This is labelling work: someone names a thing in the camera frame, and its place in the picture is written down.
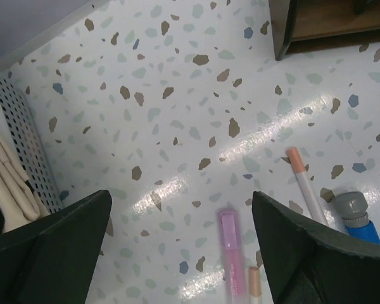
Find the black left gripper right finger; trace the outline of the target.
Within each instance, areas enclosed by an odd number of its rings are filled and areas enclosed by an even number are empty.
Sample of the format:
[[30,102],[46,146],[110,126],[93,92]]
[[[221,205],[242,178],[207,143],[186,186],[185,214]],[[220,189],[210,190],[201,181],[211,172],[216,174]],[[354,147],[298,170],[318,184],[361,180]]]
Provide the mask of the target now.
[[296,213],[261,191],[252,214],[274,303],[380,303],[380,245]]

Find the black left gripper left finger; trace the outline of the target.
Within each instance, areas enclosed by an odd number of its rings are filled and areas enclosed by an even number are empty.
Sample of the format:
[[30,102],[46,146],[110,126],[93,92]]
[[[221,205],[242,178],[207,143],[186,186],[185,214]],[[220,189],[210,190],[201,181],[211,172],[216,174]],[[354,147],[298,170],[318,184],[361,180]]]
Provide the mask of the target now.
[[100,190],[0,235],[0,303],[85,303],[111,206]]

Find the brown wooden desk organizer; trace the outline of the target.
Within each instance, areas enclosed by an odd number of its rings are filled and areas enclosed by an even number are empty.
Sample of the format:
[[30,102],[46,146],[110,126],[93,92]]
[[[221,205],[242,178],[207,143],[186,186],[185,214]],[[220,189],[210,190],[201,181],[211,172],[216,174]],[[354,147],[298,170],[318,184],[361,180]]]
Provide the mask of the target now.
[[380,42],[380,1],[269,1],[275,60]]

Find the white pen peach cap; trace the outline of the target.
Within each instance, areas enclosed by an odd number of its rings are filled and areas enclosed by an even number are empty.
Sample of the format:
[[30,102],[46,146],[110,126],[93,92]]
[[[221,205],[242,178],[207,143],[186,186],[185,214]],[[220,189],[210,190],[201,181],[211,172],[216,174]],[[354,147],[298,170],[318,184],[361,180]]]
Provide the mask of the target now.
[[317,199],[317,195],[307,175],[307,170],[303,164],[301,156],[296,147],[286,150],[286,155],[290,160],[293,172],[296,176],[301,192],[308,206],[312,219],[322,225],[328,226],[324,211]]

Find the pink highlighter marker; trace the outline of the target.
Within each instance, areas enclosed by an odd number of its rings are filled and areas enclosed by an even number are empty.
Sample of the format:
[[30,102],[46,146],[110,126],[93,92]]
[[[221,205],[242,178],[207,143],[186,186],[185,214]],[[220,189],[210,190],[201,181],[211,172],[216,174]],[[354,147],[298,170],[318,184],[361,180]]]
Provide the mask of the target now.
[[218,226],[222,244],[227,302],[249,303],[237,211],[233,208],[224,208],[219,211]]

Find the blue grey stamp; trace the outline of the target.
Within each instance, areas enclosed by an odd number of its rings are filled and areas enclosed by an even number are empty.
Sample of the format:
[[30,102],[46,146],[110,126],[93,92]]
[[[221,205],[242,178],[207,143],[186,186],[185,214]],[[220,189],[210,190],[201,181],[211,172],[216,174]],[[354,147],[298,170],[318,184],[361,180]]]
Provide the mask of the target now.
[[342,193],[332,199],[349,236],[380,245],[376,227],[367,213],[368,204],[360,191]]

